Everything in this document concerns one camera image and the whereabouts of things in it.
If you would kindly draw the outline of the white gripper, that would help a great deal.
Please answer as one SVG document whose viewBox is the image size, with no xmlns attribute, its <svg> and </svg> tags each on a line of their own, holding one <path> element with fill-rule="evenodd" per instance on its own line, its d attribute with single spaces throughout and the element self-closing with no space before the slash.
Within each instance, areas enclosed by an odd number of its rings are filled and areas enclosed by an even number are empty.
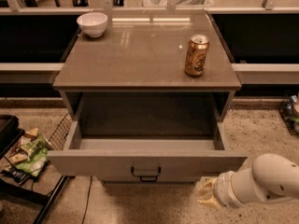
<svg viewBox="0 0 299 224">
<path fill-rule="evenodd" d="M 220 174 L 217 178 L 213 177 L 205 181 L 197 190 L 198 202 L 213 209 L 220 209 L 221 205 L 230 208 L 242 207 L 243 203 L 236 198 L 233 192 L 233 174 L 233 171 L 229 171 Z"/>
</svg>

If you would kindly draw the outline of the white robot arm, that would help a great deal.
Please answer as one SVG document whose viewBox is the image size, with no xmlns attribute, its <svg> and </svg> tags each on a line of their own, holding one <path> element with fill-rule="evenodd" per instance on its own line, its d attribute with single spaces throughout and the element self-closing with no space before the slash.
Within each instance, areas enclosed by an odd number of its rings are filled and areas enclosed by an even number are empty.
<svg viewBox="0 0 299 224">
<path fill-rule="evenodd" d="M 197 202 L 219 209 L 292 199 L 299 199 L 299 166 L 282 156 L 263 154 L 248 169 L 229 171 L 208 180 L 198 190 Z"/>
</svg>

